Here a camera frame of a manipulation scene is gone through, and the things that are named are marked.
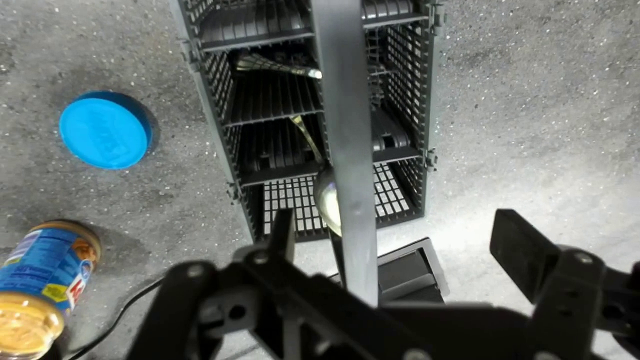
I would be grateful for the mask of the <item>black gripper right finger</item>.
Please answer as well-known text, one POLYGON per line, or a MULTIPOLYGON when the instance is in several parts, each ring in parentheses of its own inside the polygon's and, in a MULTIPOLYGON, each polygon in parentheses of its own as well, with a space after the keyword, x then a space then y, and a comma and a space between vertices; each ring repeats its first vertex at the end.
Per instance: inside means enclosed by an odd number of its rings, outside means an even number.
POLYGON ((560 249, 517 210, 498 207, 490 235, 490 254, 527 300, 536 304, 548 273, 559 261, 560 249))

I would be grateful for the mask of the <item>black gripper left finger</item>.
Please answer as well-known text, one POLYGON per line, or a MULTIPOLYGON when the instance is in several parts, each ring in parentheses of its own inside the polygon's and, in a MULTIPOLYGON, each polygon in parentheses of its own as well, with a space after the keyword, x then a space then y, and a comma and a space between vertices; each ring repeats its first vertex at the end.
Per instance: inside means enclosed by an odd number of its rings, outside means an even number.
POLYGON ((297 217, 293 207, 284 207, 276 212, 273 222, 273 233, 268 237, 267 254, 270 260, 295 260, 295 244, 297 244, 297 217))

